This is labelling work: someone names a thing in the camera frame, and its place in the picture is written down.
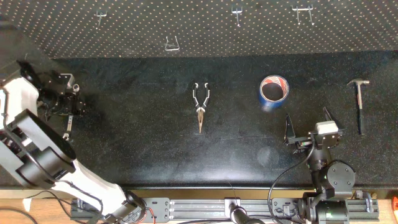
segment hammer head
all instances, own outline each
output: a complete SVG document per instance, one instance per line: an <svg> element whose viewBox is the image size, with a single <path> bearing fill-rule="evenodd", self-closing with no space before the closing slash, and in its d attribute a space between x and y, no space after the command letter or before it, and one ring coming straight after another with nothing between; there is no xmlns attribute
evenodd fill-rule
<svg viewBox="0 0 398 224"><path fill-rule="evenodd" d="M362 85L362 84L369 84L369 80L363 80L362 78L355 78L353 80L351 80L347 85L351 84L351 83L355 83L358 86Z"/></svg>

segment hammer handle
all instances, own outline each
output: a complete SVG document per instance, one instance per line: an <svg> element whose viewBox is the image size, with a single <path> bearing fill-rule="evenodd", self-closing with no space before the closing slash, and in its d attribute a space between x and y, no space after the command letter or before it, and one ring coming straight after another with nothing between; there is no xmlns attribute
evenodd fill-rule
<svg viewBox="0 0 398 224"><path fill-rule="evenodd" d="M359 128L359 134L360 135L365 135L365 125L364 125L364 118L363 118L363 112L362 108L358 108L358 128Z"/></svg>

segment orange object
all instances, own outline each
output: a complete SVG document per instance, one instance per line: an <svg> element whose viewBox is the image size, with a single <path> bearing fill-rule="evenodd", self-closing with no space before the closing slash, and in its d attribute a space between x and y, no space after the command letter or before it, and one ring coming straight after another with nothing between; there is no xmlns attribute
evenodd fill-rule
<svg viewBox="0 0 398 224"><path fill-rule="evenodd" d="M398 222L398 198L395 196L392 199L392 209L394 210L394 215L396 216L396 220Z"/></svg>

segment hammer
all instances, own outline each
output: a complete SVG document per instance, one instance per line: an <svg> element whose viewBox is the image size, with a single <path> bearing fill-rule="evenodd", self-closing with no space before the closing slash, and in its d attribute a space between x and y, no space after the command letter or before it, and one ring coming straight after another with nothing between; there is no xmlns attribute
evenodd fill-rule
<svg viewBox="0 0 398 224"><path fill-rule="evenodd" d="M369 84L369 80L362 80L361 78L355 78L351 80L347 85L355 83L356 84L356 91L357 91L357 99L358 99L358 128L359 134L365 134L365 127L363 123L363 113L362 113L362 95L361 95L361 85L362 84Z"/></svg>

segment pliers handle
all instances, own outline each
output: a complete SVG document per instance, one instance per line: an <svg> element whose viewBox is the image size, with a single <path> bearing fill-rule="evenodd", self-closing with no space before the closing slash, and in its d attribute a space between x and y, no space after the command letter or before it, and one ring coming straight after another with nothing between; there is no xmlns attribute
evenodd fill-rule
<svg viewBox="0 0 398 224"><path fill-rule="evenodd" d="M205 83L205 88L206 88L206 99L205 99L205 101L203 102L202 106L199 105L198 98L197 98L197 90L198 90L198 87L199 87L199 84L197 84L197 83L195 83L194 86L193 86L193 102L194 102L194 104L195 104L195 109L196 109L197 111L203 110L203 112L205 112L206 107L207 107L207 105L208 105L208 103L209 103L209 99L210 99L210 90L209 90L209 88L208 88L208 83Z"/></svg>

